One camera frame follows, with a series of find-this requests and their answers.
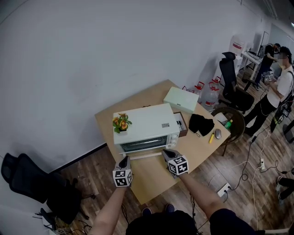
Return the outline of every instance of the white shirt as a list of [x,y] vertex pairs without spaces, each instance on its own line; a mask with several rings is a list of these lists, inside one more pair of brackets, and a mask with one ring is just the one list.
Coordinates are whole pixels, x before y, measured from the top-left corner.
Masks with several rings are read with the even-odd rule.
[[277,79],[275,84],[277,84],[277,90],[284,97],[280,99],[280,97],[272,90],[270,87],[267,93],[267,99],[275,108],[279,107],[280,102],[283,102],[287,96],[289,95],[291,89],[294,85],[294,79],[292,74],[288,73],[288,71],[293,72],[292,66],[282,70],[281,76]]

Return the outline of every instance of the potted plant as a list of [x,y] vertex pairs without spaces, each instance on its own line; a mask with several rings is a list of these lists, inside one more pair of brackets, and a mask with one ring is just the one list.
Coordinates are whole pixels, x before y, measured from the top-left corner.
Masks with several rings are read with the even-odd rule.
[[119,117],[114,117],[112,120],[112,125],[114,126],[114,132],[120,133],[122,131],[126,131],[129,125],[132,122],[129,119],[129,116],[126,113],[119,113]]

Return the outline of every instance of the toaster oven glass window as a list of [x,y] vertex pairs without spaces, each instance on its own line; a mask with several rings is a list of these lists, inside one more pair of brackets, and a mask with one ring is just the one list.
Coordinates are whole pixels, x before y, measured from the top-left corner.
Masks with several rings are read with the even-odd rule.
[[125,152],[144,150],[167,145],[167,136],[161,136],[148,140],[141,140],[132,143],[122,144],[121,147]]

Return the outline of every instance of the orange flower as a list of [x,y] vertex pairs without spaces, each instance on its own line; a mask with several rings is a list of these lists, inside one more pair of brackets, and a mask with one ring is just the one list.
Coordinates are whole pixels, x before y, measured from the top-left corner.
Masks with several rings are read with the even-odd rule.
[[112,122],[114,122],[116,125],[118,125],[119,124],[118,120],[119,120],[119,118],[115,117],[112,119]]
[[126,113],[119,113],[119,115],[120,115],[121,117],[124,117],[124,118],[127,116]]
[[121,121],[120,122],[120,127],[121,127],[122,130],[127,129],[128,124],[125,121]]

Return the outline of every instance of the green bottle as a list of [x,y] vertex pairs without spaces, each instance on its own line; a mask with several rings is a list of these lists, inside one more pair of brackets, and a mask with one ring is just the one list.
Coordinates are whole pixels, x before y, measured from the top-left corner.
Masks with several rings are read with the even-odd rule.
[[229,122],[227,122],[227,123],[225,124],[225,128],[226,128],[226,129],[229,129],[230,126],[232,125],[232,122],[233,122],[233,120],[230,120]]

